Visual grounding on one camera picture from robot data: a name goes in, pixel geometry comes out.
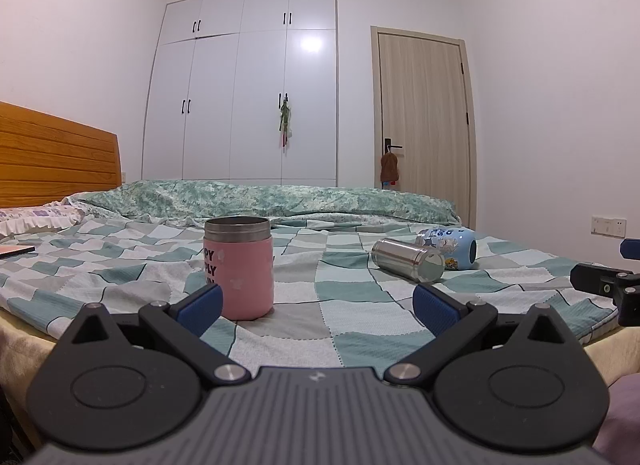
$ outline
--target floral pillow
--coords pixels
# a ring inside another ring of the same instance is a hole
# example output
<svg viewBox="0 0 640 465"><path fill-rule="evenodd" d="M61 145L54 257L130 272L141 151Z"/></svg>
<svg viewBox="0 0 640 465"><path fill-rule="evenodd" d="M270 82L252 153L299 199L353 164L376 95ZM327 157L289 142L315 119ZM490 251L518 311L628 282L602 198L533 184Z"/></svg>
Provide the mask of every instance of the floral pillow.
<svg viewBox="0 0 640 465"><path fill-rule="evenodd" d="M57 232L78 225L83 215L69 205L0 209L0 240L20 234Z"/></svg>

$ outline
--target triangular cutout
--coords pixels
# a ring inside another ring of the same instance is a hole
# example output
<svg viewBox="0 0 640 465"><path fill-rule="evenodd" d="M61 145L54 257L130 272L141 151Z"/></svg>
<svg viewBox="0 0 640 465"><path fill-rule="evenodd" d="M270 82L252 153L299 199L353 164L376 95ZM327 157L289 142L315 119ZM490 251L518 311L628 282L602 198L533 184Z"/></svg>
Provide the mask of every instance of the triangular cutout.
<svg viewBox="0 0 640 465"><path fill-rule="evenodd" d="M553 344L563 344L564 339L558 333L558 330L549 320L549 317L541 315L533 325L529 333L529 340L538 340L540 342L551 342Z"/></svg>
<svg viewBox="0 0 640 465"><path fill-rule="evenodd" d="M73 344L84 344L85 342L97 342L109 338L107 331L102 325L102 321L97 315L87 318L80 326L78 333L74 337Z"/></svg>

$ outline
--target pink insulated can holder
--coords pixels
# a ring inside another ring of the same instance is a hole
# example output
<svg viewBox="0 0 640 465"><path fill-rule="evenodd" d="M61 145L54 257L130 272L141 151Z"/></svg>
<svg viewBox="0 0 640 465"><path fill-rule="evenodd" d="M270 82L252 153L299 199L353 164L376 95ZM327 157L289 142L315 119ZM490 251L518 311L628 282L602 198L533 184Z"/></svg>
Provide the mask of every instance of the pink insulated can holder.
<svg viewBox="0 0 640 465"><path fill-rule="evenodd" d="M273 307L273 239L265 218L228 216L204 225L208 283L222 288L222 317L254 320Z"/></svg>

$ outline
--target door frame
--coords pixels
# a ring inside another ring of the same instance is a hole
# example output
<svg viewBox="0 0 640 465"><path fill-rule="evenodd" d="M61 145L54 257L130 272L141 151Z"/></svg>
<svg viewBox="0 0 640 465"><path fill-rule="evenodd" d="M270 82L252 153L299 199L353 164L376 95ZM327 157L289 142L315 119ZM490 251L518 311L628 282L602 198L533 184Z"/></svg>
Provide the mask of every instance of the door frame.
<svg viewBox="0 0 640 465"><path fill-rule="evenodd" d="M469 63L466 56L466 45L462 39L453 39L441 35L430 35L418 31L399 30L393 28L371 27L371 60L373 64L373 119L374 119L374 175L375 185L382 188L382 182L378 181L380 175L380 158L382 157L382 76L380 74L380 35L399 35L427 39L445 44L453 44L460 49L460 58L463 65L463 80L465 84L466 112L469 115L469 228L476 228L476 202L478 192L476 169L476 121L474 117L474 101L471 92L471 77Z"/></svg>

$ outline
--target wall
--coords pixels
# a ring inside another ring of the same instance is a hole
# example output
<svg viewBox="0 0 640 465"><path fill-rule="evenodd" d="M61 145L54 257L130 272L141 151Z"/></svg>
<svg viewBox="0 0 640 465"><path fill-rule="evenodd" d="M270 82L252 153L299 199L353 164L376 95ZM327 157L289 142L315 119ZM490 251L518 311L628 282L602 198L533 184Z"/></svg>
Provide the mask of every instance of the wall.
<svg viewBox="0 0 640 465"><path fill-rule="evenodd" d="M463 36L458 0L338 0L338 185L343 187L373 186L376 179L371 26Z"/></svg>
<svg viewBox="0 0 640 465"><path fill-rule="evenodd" d="M0 100L114 132L140 178L166 0L0 0Z"/></svg>
<svg viewBox="0 0 640 465"><path fill-rule="evenodd" d="M591 215L640 237L638 0L462 0L478 126L478 229L639 269Z"/></svg>

